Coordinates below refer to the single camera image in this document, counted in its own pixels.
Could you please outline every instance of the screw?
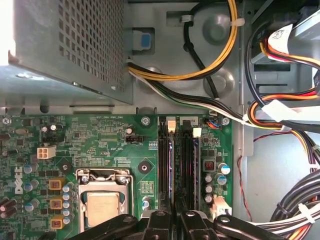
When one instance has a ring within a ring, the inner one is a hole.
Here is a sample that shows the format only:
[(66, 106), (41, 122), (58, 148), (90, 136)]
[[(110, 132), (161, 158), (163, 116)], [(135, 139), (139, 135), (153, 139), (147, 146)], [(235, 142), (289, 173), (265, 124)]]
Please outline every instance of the screw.
[(222, 119), (222, 125), (223, 126), (227, 126), (227, 125), (229, 125), (229, 123), (230, 123), (230, 119), (229, 118), (225, 117), (225, 118)]
[(126, 216), (126, 217), (123, 219), (123, 221), (124, 221), (125, 223), (130, 223), (130, 222), (132, 221), (132, 217)]
[(164, 216), (165, 213), (164, 213), (164, 211), (156, 211), (156, 215), (157, 216)]
[(11, 119), (8, 117), (5, 117), (4, 119), (2, 119), (2, 123), (4, 125), (9, 125), (9, 124), (11, 124)]
[(86, 184), (89, 182), (89, 178), (87, 176), (82, 176), (81, 181)]
[(145, 126), (148, 126), (150, 124), (150, 118), (147, 116), (144, 116), (143, 118), (141, 118), (141, 123)]
[(185, 213), (188, 217), (193, 217), (195, 215), (195, 213), (193, 211), (187, 211)]
[(127, 178), (125, 176), (121, 176), (119, 177), (119, 182), (122, 184), (126, 184), (127, 183)]
[(223, 222), (223, 223), (228, 223), (228, 222), (230, 222), (230, 219), (227, 218), (226, 216), (223, 216), (223, 217), (220, 218), (220, 221)]

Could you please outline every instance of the white label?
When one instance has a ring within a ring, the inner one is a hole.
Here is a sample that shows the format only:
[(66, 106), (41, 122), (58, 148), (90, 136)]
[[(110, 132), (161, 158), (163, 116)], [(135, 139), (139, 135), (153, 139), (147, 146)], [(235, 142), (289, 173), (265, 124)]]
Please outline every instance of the white label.
[(15, 181), (14, 181), (14, 184), (15, 184), (15, 190), (14, 190), (14, 193), (15, 194), (23, 194), (24, 193), (24, 190), (22, 188), (22, 184), (24, 183), (22, 181), (22, 177), (23, 177), (23, 168), (20, 166), (20, 167), (16, 167), (14, 169), (14, 178), (15, 178)]
[(273, 100), (262, 108), (276, 122), (296, 119), (298, 114), (278, 100)]
[(290, 24), (272, 33), (268, 39), (268, 44), (280, 53), (289, 54), (288, 40), (292, 27), (293, 24)]

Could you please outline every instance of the black wire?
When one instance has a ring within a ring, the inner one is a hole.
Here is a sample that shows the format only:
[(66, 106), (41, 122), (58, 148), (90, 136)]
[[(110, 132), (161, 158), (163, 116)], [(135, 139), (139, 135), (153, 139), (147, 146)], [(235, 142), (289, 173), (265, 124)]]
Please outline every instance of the black wire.
[[(260, 25), (255, 31), (253, 31), (252, 35), (249, 38), (249, 41), (246, 45), (246, 51), (244, 54), (244, 73), (246, 77), (246, 81), (249, 87), (249, 90), (254, 98), (254, 100), (258, 103), (260, 107), (263, 107), (266, 105), (266, 103), (262, 100), (261, 96), (259, 95), (255, 84), (253, 82), (253, 79), (251, 77), (251, 70), (250, 70), (250, 59), (251, 59), (251, 48), (254, 37), (260, 33), (262, 30), (264, 30), (269, 25), (269, 22), (265, 22)], [(306, 132), (313, 132), (313, 133), (320, 133), (320, 125), (317, 124), (304, 124), (304, 123), (297, 123), (292, 121), (281, 121), (280, 124), (287, 126), (294, 130), (302, 130)]]
[[(208, 7), (209, 5), (211, 5), (213, 3), (215, 3), (215, 1), (212, 1), (212, 0), (210, 0), (210, 1), (202, 1), (202, 2), (198, 3), (197, 5), (195, 5), (190, 10), (189, 14), (194, 16), (199, 10)], [(193, 21), (185, 22), (184, 25), (183, 25), (183, 39), (184, 39), (183, 48), (190, 54), (191, 58), (193, 59), (193, 61), (197, 65), (197, 67), (200, 70), (203, 70), (203, 69), (206, 68), (206, 66), (201, 61), (199, 55), (197, 54), (197, 52), (196, 52), (196, 50), (194, 48), (193, 43), (190, 40), (189, 28), (192, 27), (192, 26), (193, 26)], [(214, 84), (214, 81), (211, 78), (211, 76), (207, 76), (205, 79), (206, 79), (206, 81), (207, 81), (207, 83), (209, 85), (209, 88), (210, 88), (211, 92), (212, 92), (213, 98), (215, 98), (215, 99), (219, 98), (219, 94), (218, 94), (217, 88), (216, 88), (216, 86)]]

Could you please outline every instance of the mounting hole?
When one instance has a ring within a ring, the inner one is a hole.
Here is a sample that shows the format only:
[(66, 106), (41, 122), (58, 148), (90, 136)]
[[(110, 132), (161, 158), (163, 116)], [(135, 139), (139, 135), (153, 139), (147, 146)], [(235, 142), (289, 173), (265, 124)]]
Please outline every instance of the mounting hole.
[(43, 114), (47, 114), (49, 112), (49, 109), (50, 109), (49, 106), (45, 106), (45, 105), (40, 106), (40, 112), (42, 112)]

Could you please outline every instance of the ram slot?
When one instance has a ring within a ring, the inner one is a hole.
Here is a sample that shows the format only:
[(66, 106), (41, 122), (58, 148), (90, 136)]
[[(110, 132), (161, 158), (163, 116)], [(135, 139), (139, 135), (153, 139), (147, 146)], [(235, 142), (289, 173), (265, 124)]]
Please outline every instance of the ram slot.
[(188, 209), (194, 209), (194, 143), (192, 130), (185, 124), (181, 131), (180, 172), (181, 188), (185, 192), (185, 203)]
[(158, 126), (158, 190), (169, 191), (169, 138), (166, 117), (159, 117)]

